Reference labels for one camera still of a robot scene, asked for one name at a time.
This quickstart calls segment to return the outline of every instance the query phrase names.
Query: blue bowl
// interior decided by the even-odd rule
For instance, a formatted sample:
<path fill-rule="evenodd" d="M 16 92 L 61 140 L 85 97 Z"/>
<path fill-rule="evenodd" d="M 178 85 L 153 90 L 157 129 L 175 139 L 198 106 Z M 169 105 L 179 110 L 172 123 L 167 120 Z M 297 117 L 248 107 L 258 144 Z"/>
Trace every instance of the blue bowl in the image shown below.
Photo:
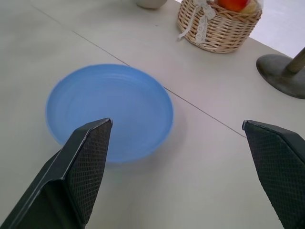
<path fill-rule="evenodd" d="M 136 160 L 155 151 L 173 126 L 173 104 L 163 86 L 132 67 L 98 64 L 81 68 L 53 88 L 46 122 L 64 145 L 72 132 L 88 123 L 111 118 L 107 161 Z"/>

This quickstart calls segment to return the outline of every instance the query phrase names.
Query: metal stand base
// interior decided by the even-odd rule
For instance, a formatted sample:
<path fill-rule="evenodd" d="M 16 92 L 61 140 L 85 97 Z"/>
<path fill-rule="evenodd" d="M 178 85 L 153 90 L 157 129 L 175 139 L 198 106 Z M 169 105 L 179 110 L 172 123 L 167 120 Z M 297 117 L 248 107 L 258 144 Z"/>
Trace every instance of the metal stand base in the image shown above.
<path fill-rule="evenodd" d="M 277 90 L 299 99 L 305 99 L 305 68 L 292 73 L 286 66 L 291 58 L 281 55 L 265 55 L 257 59 L 260 75 Z"/>

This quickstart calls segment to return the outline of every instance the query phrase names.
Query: lace bow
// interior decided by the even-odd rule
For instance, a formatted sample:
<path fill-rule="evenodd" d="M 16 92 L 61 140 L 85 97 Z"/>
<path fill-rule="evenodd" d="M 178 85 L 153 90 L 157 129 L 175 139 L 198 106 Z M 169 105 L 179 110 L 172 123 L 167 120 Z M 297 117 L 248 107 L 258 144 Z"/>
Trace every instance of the lace bow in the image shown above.
<path fill-rule="evenodd" d="M 191 29 L 193 20 L 195 18 L 196 13 L 199 12 L 199 10 L 202 8 L 204 15 L 199 19 L 199 25 L 197 28 L 197 34 L 195 37 L 196 43 L 204 43 L 206 39 L 206 31 L 208 28 L 208 20 L 211 20 L 216 16 L 215 10 L 207 3 L 207 1 L 210 0 L 193 0 L 196 7 L 193 11 L 192 17 L 190 19 L 190 22 L 188 26 L 186 27 L 185 31 L 181 33 L 178 36 L 178 39 L 180 40 L 182 37 L 184 37 Z"/>

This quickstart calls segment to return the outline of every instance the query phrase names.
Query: red apple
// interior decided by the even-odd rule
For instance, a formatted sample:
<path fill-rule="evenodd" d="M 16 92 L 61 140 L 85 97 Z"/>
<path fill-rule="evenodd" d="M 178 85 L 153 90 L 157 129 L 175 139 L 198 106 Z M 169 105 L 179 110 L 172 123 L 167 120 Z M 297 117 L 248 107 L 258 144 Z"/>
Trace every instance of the red apple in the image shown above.
<path fill-rule="evenodd" d="M 246 7 L 249 0 L 218 0 L 218 5 L 227 10 L 239 12 Z"/>

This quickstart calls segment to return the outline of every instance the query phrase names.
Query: dark stand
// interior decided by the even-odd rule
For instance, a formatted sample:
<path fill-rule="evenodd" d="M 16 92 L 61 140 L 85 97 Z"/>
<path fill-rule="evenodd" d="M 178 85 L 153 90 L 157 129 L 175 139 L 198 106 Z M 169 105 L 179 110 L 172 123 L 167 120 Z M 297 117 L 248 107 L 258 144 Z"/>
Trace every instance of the dark stand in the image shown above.
<path fill-rule="evenodd" d="M 260 75 L 277 90 L 305 99 L 305 48 L 293 59 L 281 55 L 265 55 L 256 61 Z"/>

